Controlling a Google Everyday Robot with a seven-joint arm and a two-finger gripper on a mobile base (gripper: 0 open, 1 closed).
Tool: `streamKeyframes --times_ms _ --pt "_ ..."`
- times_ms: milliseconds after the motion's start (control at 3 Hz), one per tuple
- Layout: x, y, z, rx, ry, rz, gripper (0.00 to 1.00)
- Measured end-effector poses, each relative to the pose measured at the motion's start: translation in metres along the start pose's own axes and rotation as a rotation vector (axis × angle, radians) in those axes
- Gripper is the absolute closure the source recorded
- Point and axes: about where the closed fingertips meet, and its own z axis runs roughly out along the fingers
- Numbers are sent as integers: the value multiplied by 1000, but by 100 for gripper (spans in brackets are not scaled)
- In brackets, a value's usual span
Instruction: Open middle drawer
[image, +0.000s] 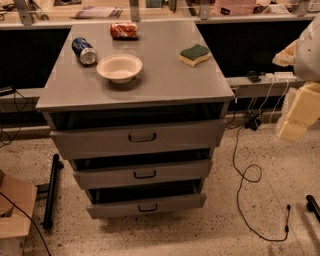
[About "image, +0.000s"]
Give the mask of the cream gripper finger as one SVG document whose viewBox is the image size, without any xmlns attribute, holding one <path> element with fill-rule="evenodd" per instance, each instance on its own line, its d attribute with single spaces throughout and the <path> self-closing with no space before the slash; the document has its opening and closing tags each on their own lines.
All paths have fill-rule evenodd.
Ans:
<svg viewBox="0 0 320 256">
<path fill-rule="evenodd" d="M 285 95 L 276 135 L 285 141 L 298 140 L 320 118 L 320 84 L 306 82 Z"/>
<path fill-rule="evenodd" d="M 297 40 L 294 40 L 274 56 L 272 63 L 281 67 L 293 66 L 295 64 L 296 46 Z"/>
</svg>

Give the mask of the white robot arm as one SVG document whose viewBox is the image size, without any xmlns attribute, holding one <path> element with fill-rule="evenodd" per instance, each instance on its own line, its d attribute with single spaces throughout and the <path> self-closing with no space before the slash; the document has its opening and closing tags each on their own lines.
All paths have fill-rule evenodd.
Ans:
<svg viewBox="0 0 320 256">
<path fill-rule="evenodd" d="M 304 80 L 295 95 L 290 95 L 289 109 L 281 116 L 277 136 L 285 141 L 299 139 L 320 118 L 320 15 L 299 38 L 275 55 L 273 64 L 292 66 Z"/>
</svg>

